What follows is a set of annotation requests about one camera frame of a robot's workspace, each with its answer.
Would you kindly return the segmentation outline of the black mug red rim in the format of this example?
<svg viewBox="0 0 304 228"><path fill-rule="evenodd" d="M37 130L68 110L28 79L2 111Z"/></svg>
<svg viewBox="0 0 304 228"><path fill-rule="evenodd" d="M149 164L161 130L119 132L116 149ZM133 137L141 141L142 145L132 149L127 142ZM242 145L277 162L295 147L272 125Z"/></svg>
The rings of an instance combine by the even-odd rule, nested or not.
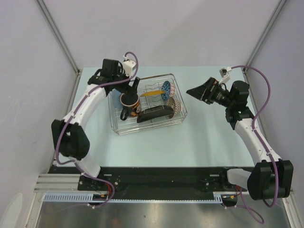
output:
<svg viewBox="0 0 304 228"><path fill-rule="evenodd" d="M134 94L122 94L120 96L120 102L123 109L120 114L120 119L125 121L128 117L135 117L141 112L140 97L137 93Z"/></svg>

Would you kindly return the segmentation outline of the brown patterned white bowl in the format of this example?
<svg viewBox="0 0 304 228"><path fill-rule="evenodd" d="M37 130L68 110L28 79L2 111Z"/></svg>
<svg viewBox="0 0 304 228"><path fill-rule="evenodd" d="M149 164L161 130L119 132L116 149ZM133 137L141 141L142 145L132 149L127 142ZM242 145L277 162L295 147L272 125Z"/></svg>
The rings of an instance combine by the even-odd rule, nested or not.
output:
<svg viewBox="0 0 304 228"><path fill-rule="evenodd" d="M171 107L174 111L174 113L170 116L170 118L176 117L180 114L182 111L182 105L179 100L174 99L173 97L169 97L169 99L166 102L166 105Z"/></svg>

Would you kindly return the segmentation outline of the metal wire dish rack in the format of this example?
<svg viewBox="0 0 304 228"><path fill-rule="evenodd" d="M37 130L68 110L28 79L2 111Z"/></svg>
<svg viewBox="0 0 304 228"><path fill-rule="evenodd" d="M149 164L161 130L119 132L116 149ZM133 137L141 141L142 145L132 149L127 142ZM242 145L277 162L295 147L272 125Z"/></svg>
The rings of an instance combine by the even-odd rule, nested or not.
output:
<svg viewBox="0 0 304 228"><path fill-rule="evenodd" d="M187 109L174 74L142 78L137 87L141 115L121 120L122 104L117 91L108 96L111 128L118 135L182 123Z"/></svg>

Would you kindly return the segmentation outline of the yellow round patterned plate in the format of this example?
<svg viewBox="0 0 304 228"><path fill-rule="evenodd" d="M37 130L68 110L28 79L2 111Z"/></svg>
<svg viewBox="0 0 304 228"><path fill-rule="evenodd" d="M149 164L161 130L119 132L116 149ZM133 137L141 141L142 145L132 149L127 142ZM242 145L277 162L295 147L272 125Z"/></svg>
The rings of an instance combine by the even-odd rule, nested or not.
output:
<svg viewBox="0 0 304 228"><path fill-rule="evenodd" d="M154 96L154 95L162 95L165 91L163 90L155 90L155 91L149 91L141 94L141 96Z"/></svg>

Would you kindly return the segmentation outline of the blue patterned bowl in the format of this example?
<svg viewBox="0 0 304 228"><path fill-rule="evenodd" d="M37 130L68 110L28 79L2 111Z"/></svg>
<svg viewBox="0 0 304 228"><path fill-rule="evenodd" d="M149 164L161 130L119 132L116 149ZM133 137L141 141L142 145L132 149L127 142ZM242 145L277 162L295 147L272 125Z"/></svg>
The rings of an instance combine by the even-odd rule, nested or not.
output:
<svg viewBox="0 0 304 228"><path fill-rule="evenodd" d="M169 81L165 81L162 84L161 90L164 92L161 97L163 99L163 101L167 101L170 97L170 93L171 93L171 84Z"/></svg>

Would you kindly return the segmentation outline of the black square floral plate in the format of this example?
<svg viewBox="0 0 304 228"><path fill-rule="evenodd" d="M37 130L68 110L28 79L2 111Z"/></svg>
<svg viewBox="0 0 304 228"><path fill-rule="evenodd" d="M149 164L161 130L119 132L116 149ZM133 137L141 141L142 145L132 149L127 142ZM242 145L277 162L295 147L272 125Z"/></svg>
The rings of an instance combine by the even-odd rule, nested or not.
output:
<svg viewBox="0 0 304 228"><path fill-rule="evenodd" d="M174 113L173 109L167 105L159 105L141 111L137 117L137 123L149 121L154 118L171 116Z"/></svg>

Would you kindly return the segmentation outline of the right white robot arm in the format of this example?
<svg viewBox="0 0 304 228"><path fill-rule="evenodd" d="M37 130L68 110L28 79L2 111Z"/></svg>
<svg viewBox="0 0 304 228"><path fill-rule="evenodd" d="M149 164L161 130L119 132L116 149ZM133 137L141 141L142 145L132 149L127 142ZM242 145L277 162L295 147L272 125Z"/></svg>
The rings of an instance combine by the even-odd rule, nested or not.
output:
<svg viewBox="0 0 304 228"><path fill-rule="evenodd" d="M283 160L271 148L254 123L254 115L247 106L249 84L235 81L230 90L223 89L215 78L189 89L188 95L207 104L225 107L226 120L248 149L254 167L252 171L231 168L219 178L223 190L238 185L248 190L253 200L287 198L290 195L294 172L290 160Z"/></svg>

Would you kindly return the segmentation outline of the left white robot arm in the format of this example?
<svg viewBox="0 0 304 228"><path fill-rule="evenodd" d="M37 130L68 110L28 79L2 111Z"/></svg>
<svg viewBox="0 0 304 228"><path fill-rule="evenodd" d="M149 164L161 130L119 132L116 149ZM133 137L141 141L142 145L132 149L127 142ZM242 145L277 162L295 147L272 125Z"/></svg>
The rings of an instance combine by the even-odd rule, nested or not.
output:
<svg viewBox="0 0 304 228"><path fill-rule="evenodd" d="M98 69L88 80L87 87L76 106L62 119L54 120L51 131L55 149L55 158L62 154L69 158L80 171L87 176L88 184L95 190L101 189L105 178L99 175L100 166L89 154L90 141L85 133L86 125L98 105L107 98L112 90L126 92L129 82L138 71L138 60L128 57L123 62L104 59L102 68Z"/></svg>

